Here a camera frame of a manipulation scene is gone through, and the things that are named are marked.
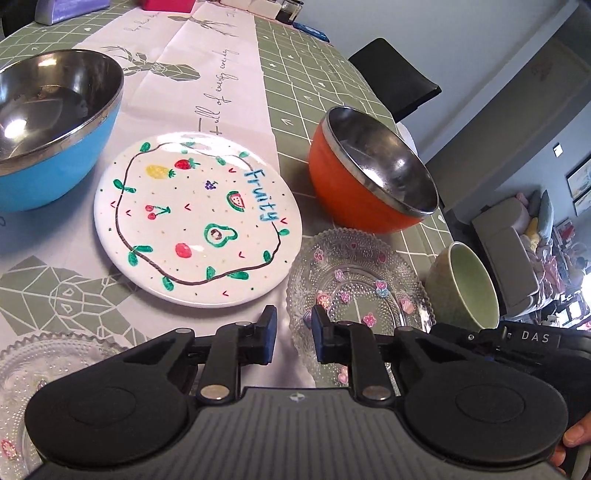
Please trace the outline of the right hand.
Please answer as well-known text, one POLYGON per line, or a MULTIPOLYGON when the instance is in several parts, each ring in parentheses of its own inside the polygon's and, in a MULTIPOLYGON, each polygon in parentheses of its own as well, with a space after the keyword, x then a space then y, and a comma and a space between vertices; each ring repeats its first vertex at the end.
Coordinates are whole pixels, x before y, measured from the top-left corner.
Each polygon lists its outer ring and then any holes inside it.
POLYGON ((581 420, 570 427, 563 435, 562 443, 557 445, 550 459, 550 463, 561 473, 565 471, 561 468, 565 457, 565 448, 575 448, 590 443, 591 439, 591 412, 588 412, 581 420))

